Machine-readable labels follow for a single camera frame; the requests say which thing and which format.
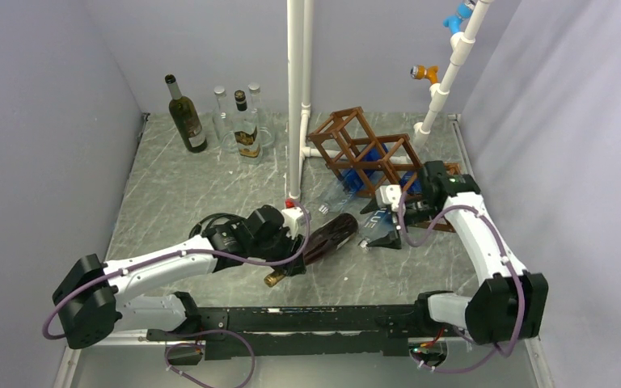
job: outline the clear glass bottle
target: clear glass bottle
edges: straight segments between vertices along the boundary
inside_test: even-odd
[[[208,142],[205,140],[205,133],[201,127],[199,115],[194,108],[194,103],[189,97],[182,95],[174,75],[166,75],[165,83],[172,97],[170,105],[168,105],[168,110],[175,122],[177,132],[179,132],[182,137],[184,146],[187,147],[189,152],[193,153],[205,150],[208,146]]]
[[[244,91],[236,91],[234,101],[237,103],[237,111],[234,113],[234,138],[239,148],[239,156],[245,163],[258,164],[263,159],[258,116],[253,110],[247,109]]]
[[[270,111],[260,96],[260,85],[256,82],[251,82],[248,84],[248,91],[251,95],[251,109],[258,116],[260,145],[262,147],[272,146],[275,144],[275,131],[272,129]]]
[[[213,127],[215,134],[220,141],[220,148],[225,152],[239,152],[237,141],[234,139],[234,123],[232,121],[232,109],[227,93],[223,86],[216,86],[213,89],[218,108],[213,111]]]

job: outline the floor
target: floor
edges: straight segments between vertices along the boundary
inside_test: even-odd
[[[315,113],[309,132],[328,113]],[[423,116],[367,112],[376,134],[410,133]],[[201,115],[209,148],[190,154],[184,148],[169,115],[151,115],[125,190],[125,198],[108,259],[125,259],[169,247],[187,238],[192,226],[216,212],[246,217],[265,204],[281,207],[287,191],[286,116],[274,115],[278,131],[272,149],[265,149],[258,166],[240,162],[218,147],[209,114]],[[459,162],[463,156],[454,133],[438,119],[428,139],[428,158]],[[357,120],[349,125],[356,136]],[[321,158],[308,158],[302,176],[302,203],[311,211],[311,226],[320,226],[335,214],[318,212],[319,203],[336,178]],[[344,211],[360,225],[358,211],[367,200],[355,200]],[[365,251],[355,238],[334,255],[311,265],[308,273],[284,279],[274,288],[263,282],[269,269],[243,265],[208,276],[196,276],[156,289],[160,296],[189,291],[199,306],[313,306],[413,303],[418,293],[453,290],[471,296],[475,273],[458,236],[435,232],[421,248]]]

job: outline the green wine bottle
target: green wine bottle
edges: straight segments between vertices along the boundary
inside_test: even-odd
[[[194,108],[194,103],[189,97],[182,95],[174,75],[166,75],[165,83],[168,90],[170,90],[170,96],[172,96],[172,101],[170,101],[169,105],[170,116],[172,116],[175,126],[177,126],[177,131],[182,137],[184,146],[187,147],[189,152],[193,153],[205,150],[208,142],[205,140],[205,133]]]

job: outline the table surface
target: table surface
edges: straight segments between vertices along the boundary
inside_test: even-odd
[[[327,116],[313,114],[309,132]],[[423,116],[366,112],[365,118],[379,136],[411,133],[412,125]],[[272,115],[277,141],[273,148],[264,149],[264,160],[257,166],[222,151],[209,114],[201,115],[201,119],[209,148],[190,154],[169,115],[150,116],[125,189],[108,259],[130,258],[180,243],[195,223],[211,213],[247,217],[261,205],[283,206],[288,169],[286,115]],[[426,146],[429,157],[458,162],[465,171],[457,137],[448,127],[444,118],[435,121]],[[360,137],[357,120],[347,129],[351,136]],[[311,226],[320,226],[335,216],[318,211],[323,194],[334,180],[321,158],[306,159],[302,203],[311,212]],[[354,200],[344,211],[362,224],[367,216],[358,211],[366,203],[365,199]],[[243,265],[189,277],[147,295],[188,291],[199,306],[377,305],[413,303],[418,293],[429,290],[453,290],[471,296],[477,288],[474,268],[456,234],[435,232],[423,247],[399,251],[365,251],[358,246],[359,240],[354,238],[311,265],[306,275],[284,279],[273,288],[263,282],[269,268]]]

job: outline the dark brown bottle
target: dark brown bottle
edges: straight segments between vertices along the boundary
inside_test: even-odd
[[[168,107],[170,116],[172,116],[175,122],[175,126],[182,137],[184,146],[187,147],[189,152],[193,153],[205,150],[208,146],[208,142],[205,140],[205,133],[201,127],[199,115],[194,108],[194,103],[189,97],[182,95],[174,75],[166,75],[165,83],[172,97]]]
[[[303,251],[303,263],[308,266],[320,261],[326,254],[341,248],[357,232],[358,221],[351,214],[342,213],[334,217],[310,234]],[[283,273],[273,272],[264,278],[264,282],[268,287],[273,287],[284,278]]]

